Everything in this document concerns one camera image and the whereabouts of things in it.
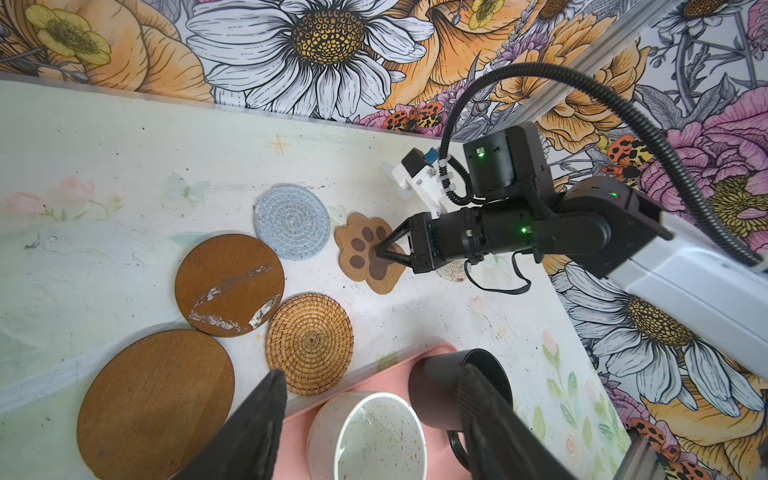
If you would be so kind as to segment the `grey woven round coaster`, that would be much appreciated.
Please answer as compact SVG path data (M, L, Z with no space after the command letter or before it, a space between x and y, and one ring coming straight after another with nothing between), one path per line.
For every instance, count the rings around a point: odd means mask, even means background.
M261 195L253 209L256 237L283 260L308 260L319 254L330 238L330 216L310 190L278 184Z

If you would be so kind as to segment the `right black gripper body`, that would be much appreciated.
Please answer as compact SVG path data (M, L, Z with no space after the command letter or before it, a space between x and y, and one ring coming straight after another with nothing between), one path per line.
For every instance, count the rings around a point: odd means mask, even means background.
M412 267L415 274L436 271L444 266L444 258L438 251L437 240L434 237L434 222L429 213L419 213L408 218L410 220Z

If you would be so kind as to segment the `beige woven small coaster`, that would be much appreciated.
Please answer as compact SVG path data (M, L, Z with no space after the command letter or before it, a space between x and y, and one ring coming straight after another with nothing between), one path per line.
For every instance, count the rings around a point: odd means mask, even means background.
M436 270L436 273L443 279L461 283L467 280L467 276L464 269L464 260L455 260L440 267Z

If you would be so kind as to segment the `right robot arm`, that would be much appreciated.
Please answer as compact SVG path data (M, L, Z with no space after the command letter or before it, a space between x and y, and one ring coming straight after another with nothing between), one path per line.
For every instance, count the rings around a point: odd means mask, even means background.
M489 254L564 255L670 315L752 373L767 373L767 267L749 267L660 204L606 176L554 190L530 123L464 145L479 206L420 213L378 257L434 271Z

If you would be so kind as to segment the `brown paw shaped coaster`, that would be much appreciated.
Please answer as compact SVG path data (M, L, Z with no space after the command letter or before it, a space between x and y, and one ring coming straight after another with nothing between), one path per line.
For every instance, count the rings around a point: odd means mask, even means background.
M392 228L383 219L358 212L350 213L347 223L334 231L341 271L354 282L366 283L379 295L389 294L405 271L403 265L376 254L376 247L391 233Z

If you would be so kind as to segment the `tan rattan round coaster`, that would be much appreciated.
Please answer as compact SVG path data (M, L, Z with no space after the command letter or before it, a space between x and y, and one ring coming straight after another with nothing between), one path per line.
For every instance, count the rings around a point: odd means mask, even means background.
M270 321L266 361L284 373L293 394L315 396L333 388L346 374L353 351L351 320L327 295L295 296Z

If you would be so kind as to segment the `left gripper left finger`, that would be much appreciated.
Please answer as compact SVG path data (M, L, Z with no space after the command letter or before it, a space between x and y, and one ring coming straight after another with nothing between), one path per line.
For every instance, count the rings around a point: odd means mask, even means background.
M271 479L287 404L284 372L270 371L213 439L173 478Z

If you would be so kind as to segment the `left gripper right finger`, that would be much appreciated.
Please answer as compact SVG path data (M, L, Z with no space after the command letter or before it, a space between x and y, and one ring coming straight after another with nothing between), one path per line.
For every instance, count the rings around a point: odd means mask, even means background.
M556 480L574 477L473 365L466 365L461 371L458 402L472 478Z

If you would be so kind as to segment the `large plain wooden coaster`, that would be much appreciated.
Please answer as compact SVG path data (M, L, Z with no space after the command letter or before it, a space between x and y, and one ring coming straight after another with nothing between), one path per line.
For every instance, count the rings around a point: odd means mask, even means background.
M88 389L80 455L99 479L169 479L223 426L235 392L232 361L213 337L169 330L117 354Z

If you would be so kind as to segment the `scratched dark wooden coaster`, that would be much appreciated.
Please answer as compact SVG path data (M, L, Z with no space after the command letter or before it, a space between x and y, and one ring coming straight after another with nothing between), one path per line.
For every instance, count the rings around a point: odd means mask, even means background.
M197 245L181 262L174 283L183 317L216 337L258 329L276 313L284 290L276 253L244 234L218 235Z

